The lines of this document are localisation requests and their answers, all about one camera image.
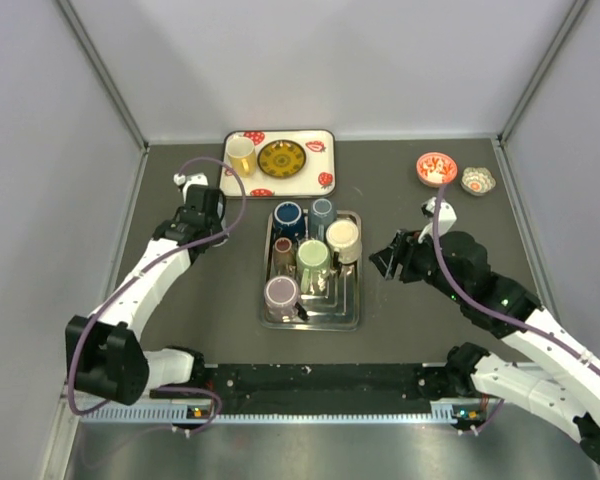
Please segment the cream white mug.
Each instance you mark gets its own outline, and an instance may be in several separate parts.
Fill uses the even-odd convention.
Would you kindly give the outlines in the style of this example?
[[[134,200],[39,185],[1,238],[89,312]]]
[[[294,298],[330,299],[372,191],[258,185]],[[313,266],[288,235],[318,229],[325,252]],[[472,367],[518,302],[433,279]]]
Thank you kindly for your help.
[[[361,232],[352,220],[333,222],[326,231],[326,242],[342,264],[353,264],[362,254]]]

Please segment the light green mug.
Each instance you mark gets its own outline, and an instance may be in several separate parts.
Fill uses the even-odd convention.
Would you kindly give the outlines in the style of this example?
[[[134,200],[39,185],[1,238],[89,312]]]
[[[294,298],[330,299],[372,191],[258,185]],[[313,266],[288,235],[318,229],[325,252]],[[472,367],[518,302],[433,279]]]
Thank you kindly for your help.
[[[331,253],[315,239],[301,243],[296,254],[296,278],[302,294],[318,295],[326,289],[330,275]]]

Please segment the purple mug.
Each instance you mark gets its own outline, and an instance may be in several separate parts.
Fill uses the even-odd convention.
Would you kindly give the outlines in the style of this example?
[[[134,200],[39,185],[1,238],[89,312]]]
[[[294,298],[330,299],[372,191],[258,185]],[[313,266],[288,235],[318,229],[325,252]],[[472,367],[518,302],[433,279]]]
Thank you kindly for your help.
[[[306,322],[308,313],[301,304],[301,292],[297,282],[289,276],[271,278],[264,287],[264,302],[268,315],[276,321],[299,319]]]

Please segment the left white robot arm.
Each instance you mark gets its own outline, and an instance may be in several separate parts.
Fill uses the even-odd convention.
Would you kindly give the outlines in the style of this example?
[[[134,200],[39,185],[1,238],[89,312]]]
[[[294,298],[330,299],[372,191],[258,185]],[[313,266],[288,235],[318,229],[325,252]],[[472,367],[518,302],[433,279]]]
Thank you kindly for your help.
[[[154,230],[141,259],[109,299],[65,329],[67,374],[76,391],[123,405],[174,385],[185,396],[206,387],[203,356],[183,347],[145,351],[144,328],[169,288],[209,247],[224,243],[226,196],[204,175],[178,177],[183,204]]]

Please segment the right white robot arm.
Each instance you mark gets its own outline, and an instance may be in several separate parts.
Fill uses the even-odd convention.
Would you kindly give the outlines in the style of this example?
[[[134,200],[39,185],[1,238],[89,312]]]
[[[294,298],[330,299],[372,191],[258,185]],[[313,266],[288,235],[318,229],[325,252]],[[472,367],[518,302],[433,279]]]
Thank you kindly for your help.
[[[486,249],[466,232],[433,238],[400,230],[369,257],[386,279],[425,282],[455,302],[474,326],[522,353],[546,374],[526,373],[473,344],[448,355],[456,394],[496,396],[545,420],[600,466],[600,359],[558,323],[519,282],[491,269]]]

